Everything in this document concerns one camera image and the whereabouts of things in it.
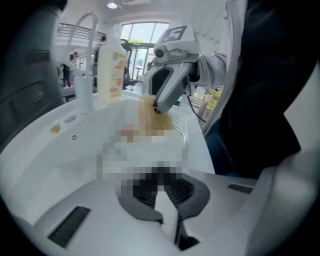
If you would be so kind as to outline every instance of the robotic arm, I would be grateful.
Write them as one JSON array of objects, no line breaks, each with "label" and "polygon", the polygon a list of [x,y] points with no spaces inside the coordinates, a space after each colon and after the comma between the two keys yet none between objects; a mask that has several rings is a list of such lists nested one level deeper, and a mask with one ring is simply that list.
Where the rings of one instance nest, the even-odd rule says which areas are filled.
[{"label": "robotic arm", "polygon": [[155,95],[157,113],[167,112],[184,94],[188,74],[200,58],[200,44],[191,25],[168,29],[154,46],[154,66],[142,87]]}]

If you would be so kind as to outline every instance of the white sink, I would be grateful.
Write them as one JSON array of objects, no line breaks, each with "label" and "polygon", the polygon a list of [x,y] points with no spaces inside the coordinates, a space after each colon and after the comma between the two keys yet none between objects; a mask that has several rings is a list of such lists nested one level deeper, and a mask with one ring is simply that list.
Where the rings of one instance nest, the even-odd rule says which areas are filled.
[{"label": "white sink", "polygon": [[[94,113],[78,114],[76,100],[64,104],[27,126],[0,154],[0,192],[11,213],[33,225],[58,201],[97,178],[103,144],[116,129],[137,120],[140,96],[124,91],[120,101],[108,106],[93,97]],[[169,113],[185,134],[187,167],[214,173],[194,114],[177,106]],[[71,116],[75,120],[66,120]],[[60,125],[58,133],[51,132],[55,125]]]}]

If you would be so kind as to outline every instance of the bottle label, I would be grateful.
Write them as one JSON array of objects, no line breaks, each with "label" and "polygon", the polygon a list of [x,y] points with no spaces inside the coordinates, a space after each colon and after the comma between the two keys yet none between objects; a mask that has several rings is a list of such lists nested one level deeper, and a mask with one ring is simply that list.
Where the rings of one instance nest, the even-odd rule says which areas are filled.
[{"label": "bottle label", "polygon": [[121,90],[124,82],[126,56],[120,52],[112,54],[113,71],[112,71],[112,84],[110,88],[111,98],[121,96]]}]

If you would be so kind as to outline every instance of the detergent bottle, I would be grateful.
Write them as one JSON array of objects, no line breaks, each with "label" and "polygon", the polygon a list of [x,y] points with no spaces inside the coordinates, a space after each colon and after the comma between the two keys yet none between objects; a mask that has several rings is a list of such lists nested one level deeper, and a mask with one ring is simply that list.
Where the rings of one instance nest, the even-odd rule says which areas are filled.
[{"label": "detergent bottle", "polygon": [[98,52],[97,94],[98,99],[105,104],[121,98],[124,83],[126,50],[120,44],[117,28],[109,27],[106,44]]}]

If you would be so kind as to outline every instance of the faucet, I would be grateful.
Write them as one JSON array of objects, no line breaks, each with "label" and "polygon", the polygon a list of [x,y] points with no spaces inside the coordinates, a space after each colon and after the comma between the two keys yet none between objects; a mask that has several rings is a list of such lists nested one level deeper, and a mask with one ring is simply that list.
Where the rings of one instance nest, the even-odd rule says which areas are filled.
[{"label": "faucet", "polygon": [[[65,51],[65,56],[68,56],[71,48],[71,42],[74,37],[76,29],[79,27],[80,23],[87,18],[88,16],[92,16],[92,27],[91,27],[91,33],[89,36],[89,42],[88,46],[85,51],[86,61],[90,63],[91,60],[91,54],[92,54],[92,48],[93,48],[93,41],[96,34],[96,28],[98,24],[98,14],[88,11],[85,13],[78,22],[74,25],[70,37],[68,40],[68,44]],[[74,70],[75,74],[75,96],[77,101],[77,107],[79,109],[80,114],[88,114],[94,111],[94,102],[92,97],[92,81],[90,78],[90,65],[87,64],[85,67],[85,76],[83,76],[83,72],[80,70],[80,68],[76,67],[69,59],[63,58],[61,62],[71,69]]]}]

